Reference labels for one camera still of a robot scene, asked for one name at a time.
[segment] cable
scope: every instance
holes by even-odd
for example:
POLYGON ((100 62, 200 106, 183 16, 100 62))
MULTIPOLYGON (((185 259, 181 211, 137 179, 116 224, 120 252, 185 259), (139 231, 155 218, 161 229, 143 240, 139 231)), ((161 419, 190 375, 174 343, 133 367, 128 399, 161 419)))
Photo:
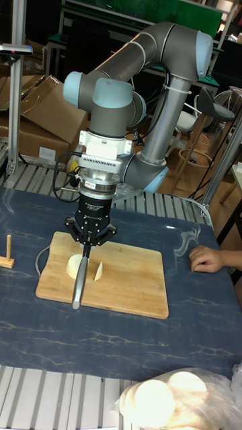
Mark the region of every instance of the cable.
POLYGON ((55 166, 54 166, 54 173, 53 173, 53 181, 52 181, 52 189, 53 189, 53 193, 55 195, 55 197, 60 200, 61 202, 64 203, 73 203, 76 202, 77 200, 79 200, 80 196, 78 196, 76 199, 74 200, 66 200, 66 199, 62 199, 61 197, 59 197, 56 193, 56 191, 59 191, 60 188, 56 188, 55 183, 56 183, 56 174, 57 174, 57 167, 58 164, 60 163, 60 160, 65 156, 65 155, 77 155, 78 157, 81 157, 81 153, 76 153, 75 151, 70 151, 64 154, 61 154, 60 157, 56 160, 55 166))
POLYGON ((242 105, 240 106, 240 108, 239 108, 239 110, 238 110, 238 112, 237 112, 237 114, 236 114, 236 116, 235 116, 235 119, 233 120, 233 123, 231 124, 230 129, 227 131, 227 133, 226 133, 225 137, 223 138, 223 141, 221 142, 221 144, 220 144, 220 145, 219 145, 219 147, 217 148, 217 150, 216 150, 216 152, 215 152, 215 154, 214 154, 214 156, 213 156, 213 158, 212 158, 212 161, 210 162, 210 164, 209 164, 209 166, 208 166, 208 168, 207 168, 207 170, 206 170, 205 174, 203 175, 203 177, 202 177, 202 179, 201 179, 200 183, 198 184, 198 186, 197 186, 197 188, 195 189, 195 191, 194 191, 193 193, 191 193, 191 194, 190 194, 189 198, 194 198, 194 197, 195 197, 195 195, 197 194, 197 192, 198 192, 200 189, 202 189, 202 188, 203 188, 203 187, 208 183, 208 182, 206 182, 206 184, 202 185, 202 183, 203 183, 203 181, 205 180, 205 178, 206 178, 206 176, 207 176, 207 174, 208 174, 208 172, 209 172, 209 170, 210 170, 210 168, 211 168, 211 166, 212 166, 212 163, 214 162, 214 160, 215 160, 215 158, 216 158, 216 156, 217 156, 217 154, 218 154, 218 152, 219 152, 220 148, 221 148, 221 147, 222 147, 222 145, 224 144, 224 141, 227 139, 227 137, 228 137, 228 135, 229 135, 229 132, 230 132, 231 128, 233 127, 233 124, 235 123, 235 121, 236 121, 236 119, 237 119, 237 117, 238 117, 238 115, 239 115, 239 112, 241 111, 241 108, 242 108, 242 105))
MULTIPOLYGON (((148 136, 148 135, 149 135, 149 134, 154 130, 155 126, 157 125, 157 122, 159 121, 159 118, 161 117, 161 114, 162 114, 163 108, 164 108, 164 106, 165 106, 165 102, 166 102, 166 100, 167 100, 167 94, 168 94, 168 92, 167 92, 167 88, 165 88, 165 87, 168 87, 168 86, 169 86, 169 82, 170 82, 170 76, 171 76, 171 75, 170 75, 169 69, 168 69, 168 67, 166 66, 166 64, 165 64, 164 62, 161 62, 161 61, 157 62, 157 61, 156 61, 156 62, 150 62, 150 63, 146 64, 146 65, 143 67, 143 69, 142 69, 142 70, 150 69, 151 67, 163 67, 163 68, 165 69, 166 75, 165 75, 165 82, 162 84, 162 87, 163 87, 163 88, 162 88, 162 90, 161 90, 160 94, 159 94, 158 96, 156 96, 154 99, 150 100, 147 104, 150 104, 150 103, 153 103, 154 101, 157 101, 163 93, 165 93, 165 96, 164 96, 164 99, 163 99, 163 103, 162 103, 161 109, 160 109, 160 111, 159 111, 159 113, 158 113, 158 115, 157 115, 157 118, 156 118, 156 120, 155 120, 154 124, 153 124, 153 125, 151 126, 151 128, 149 129, 149 131, 148 131, 146 134, 144 134, 144 135, 142 136, 142 138, 139 136, 138 138, 136 138, 136 139, 134 139, 134 140, 133 140, 133 142, 134 142, 134 143, 138 141, 138 144, 137 144, 136 146, 139 146, 139 145, 144 146, 144 145, 145 145, 145 143, 143 142, 143 138, 147 137, 147 136, 148 136)), ((155 107, 155 105, 154 105, 154 106, 151 106, 151 108, 148 110, 148 112, 147 112, 147 114, 146 114, 145 121, 144 121, 143 123, 140 123, 140 124, 139 124, 139 128, 140 128, 140 129, 141 129, 141 127, 143 127, 143 126, 145 125, 146 121, 148 120, 148 115, 149 115, 149 113, 153 110, 153 108, 155 107)))
MULTIPOLYGON (((225 172, 225 176, 227 175, 227 173, 230 171, 230 169, 232 168, 232 166, 236 163, 237 159, 239 158, 240 154, 242 153, 242 145, 241 148, 239 149, 239 153, 237 155, 235 155, 235 158, 233 159, 233 161, 231 161, 230 166, 228 167, 228 169, 225 172)), ((210 183, 210 180, 212 178, 210 178, 207 182, 205 182, 201 187, 199 187, 199 189, 197 189, 196 192, 200 191, 203 187, 205 187, 206 185, 208 185, 208 183, 210 183)), ((196 199, 194 198, 194 200, 199 200, 201 197, 203 197, 203 194, 200 194, 200 196, 196 197, 196 199)))
POLYGON ((41 250, 41 251, 39 252, 39 254, 37 255, 36 259, 35 259, 34 265, 35 265, 35 268, 36 268, 36 272, 37 272, 37 274, 38 274, 38 277, 40 277, 40 275, 41 275, 40 270, 39 270, 39 268, 38 268, 38 260, 39 260, 40 256, 41 256, 45 251, 47 251, 49 248, 50 248, 50 245, 48 245, 48 246, 47 246, 47 247, 45 247, 43 250, 41 250))
POLYGON ((205 215, 205 216, 207 216, 208 221, 209 221, 209 223, 210 223, 210 225, 211 225, 211 227, 212 227, 212 229, 213 229, 212 219, 211 219, 210 213, 209 213, 209 211, 207 210, 207 208, 205 208, 205 206, 203 206, 201 203, 198 203, 198 202, 196 202, 195 200, 190 199, 190 198, 187 198, 187 197, 177 196, 176 194, 170 194, 170 193, 169 193, 169 194, 167 194, 167 196, 178 197, 178 198, 179 198, 179 199, 181 199, 181 200, 186 200, 187 202, 195 203, 195 204, 196 204, 196 205, 201 209, 201 211, 204 213, 204 215, 205 215))

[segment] wooden stick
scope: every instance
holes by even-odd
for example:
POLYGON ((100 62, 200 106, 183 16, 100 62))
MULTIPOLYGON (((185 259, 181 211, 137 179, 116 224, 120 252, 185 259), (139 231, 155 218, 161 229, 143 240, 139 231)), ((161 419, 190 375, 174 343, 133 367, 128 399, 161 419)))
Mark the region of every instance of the wooden stick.
POLYGON ((183 173, 186 165, 188 164, 188 161, 190 159, 192 151, 194 150, 195 145, 196 145, 196 143, 197 143, 197 141, 199 139, 199 136, 202 133, 202 129, 204 128, 204 125, 205 125, 205 122, 207 120, 207 117, 208 116, 205 115, 205 114, 202 114, 199 117, 198 123, 197 123, 196 127, 194 128, 194 131, 193 131, 193 133, 192 133, 192 135, 191 135, 191 137, 190 137, 190 139, 188 141, 188 144, 191 144, 191 146, 190 146, 190 149, 189 149, 189 151, 187 153, 187 156, 186 156, 186 158, 185 158, 185 160, 184 160, 181 168, 179 168, 179 173, 178 173, 178 176, 175 178, 175 184, 173 185, 172 193, 174 192, 174 189, 177 186, 177 183, 179 182, 179 179, 182 176, 182 173, 183 173))
POLYGON ((7 253, 6 253, 7 261, 10 261, 10 255, 11 255, 11 235, 8 234, 7 235, 7 253))
POLYGON ((234 183, 232 183, 232 185, 229 187, 229 189, 226 191, 226 193, 224 194, 224 196, 221 198, 221 200, 219 200, 219 203, 224 203, 225 200, 227 200, 227 198, 231 195, 231 193, 235 190, 235 188, 237 187, 237 182, 235 181, 234 183))

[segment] white cable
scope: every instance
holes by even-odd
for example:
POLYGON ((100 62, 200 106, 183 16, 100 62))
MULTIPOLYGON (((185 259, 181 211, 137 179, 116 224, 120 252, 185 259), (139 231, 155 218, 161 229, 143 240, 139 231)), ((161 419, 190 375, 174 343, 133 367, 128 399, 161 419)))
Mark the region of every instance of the white cable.
POLYGON ((129 44, 134 44, 134 45, 137 45, 137 46, 139 46, 139 48, 142 50, 142 52, 143 52, 143 57, 144 57, 144 61, 143 61, 143 64, 142 64, 142 67, 140 68, 140 70, 136 73, 136 74, 138 74, 138 73, 140 73, 141 71, 142 71, 142 69, 143 69, 143 67, 144 67, 144 65, 145 65, 145 63, 146 63, 146 54, 145 54, 145 49, 138 43, 138 42, 128 42, 128 44, 127 45, 129 45, 129 44))
POLYGON ((196 200, 193 200, 193 199, 187 198, 187 197, 177 196, 176 194, 170 194, 170 193, 169 193, 169 194, 167 194, 167 196, 178 197, 178 198, 179 198, 179 199, 181 199, 181 200, 186 200, 187 202, 195 203, 195 204, 196 204, 196 205, 201 209, 201 211, 202 211, 202 216, 207 216, 208 221, 209 221, 209 223, 210 223, 210 225, 211 225, 211 227, 212 227, 212 229, 213 229, 212 219, 211 219, 210 213, 209 213, 209 211, 207 210, 207 208, 205 208, 205 206, 203 206, 201 203, 197 202, 196 200))
POLYGON ((134 79, 133 79, 133 77, 131 77, 131 82, 132 82, 133 91, 135 91, 135 87, 134 87, 134 79))
POLYGON ((43 250, 41 250, 41 251, 39 252, 39 254, 37 255, 37 257, 36 257, 36 260, 35 260, 34 265, 35 265, 35 268, 36 268, 36 272, 37 272, 37 274, 38 274, 38 277, 40 277, 40 275, 41 275, 40 270, 39 270, 39 268, 38 268, 38 260, 39 260, 40 256, 41 256, 45 251, 47 251, 49 248, 50 248, 50 245, 48 245, 48 246, 47 246, 47 247, 45 247, 43 250))
POLYGON ((175 91, 176 93, 181 93, 181 94, 192 94, 191 91, 182 91, 182 89, 178 89, 178 88, 172 88, 172 87, 168 87, 167 85, 164 85, 165 89, 170 89, 172 91, 175 91))

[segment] wooden holder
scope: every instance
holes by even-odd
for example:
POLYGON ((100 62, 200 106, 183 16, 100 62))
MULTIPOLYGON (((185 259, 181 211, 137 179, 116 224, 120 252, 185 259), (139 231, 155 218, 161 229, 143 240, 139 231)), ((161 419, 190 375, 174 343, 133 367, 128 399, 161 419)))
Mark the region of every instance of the wooden holder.
POLYGON ((0 256, 0 266, 6 267, 8 269, 11 269, 14 264, 14 259, 10 257, 11 255, 11 235, 7 235, 7 250, 6 250, 6 257, 0 256))

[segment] wooden block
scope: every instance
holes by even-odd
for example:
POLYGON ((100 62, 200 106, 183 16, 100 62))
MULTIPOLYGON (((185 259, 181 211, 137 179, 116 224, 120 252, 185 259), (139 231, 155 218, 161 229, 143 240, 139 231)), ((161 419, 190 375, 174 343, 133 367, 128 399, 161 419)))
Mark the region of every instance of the wooden block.
MULTIPOLYGON (((55 232, 36 289, 37 297, 72 302, 75 280, 66 273, 66 267, 71 255, 78 253, 82 254, 82 249, 69 233, 55 232)), ((161 253, 113 242, 91 250, 82 305, 167 318, 161 253), (101 261, 104 274, 95 282, 101 261)))
POLYGON ((0 257, 0 266, 1 267, 6 267, 8 269, 11 269, 13 267, 14 264, 14 259, 8 259, 7 257, 0 257))

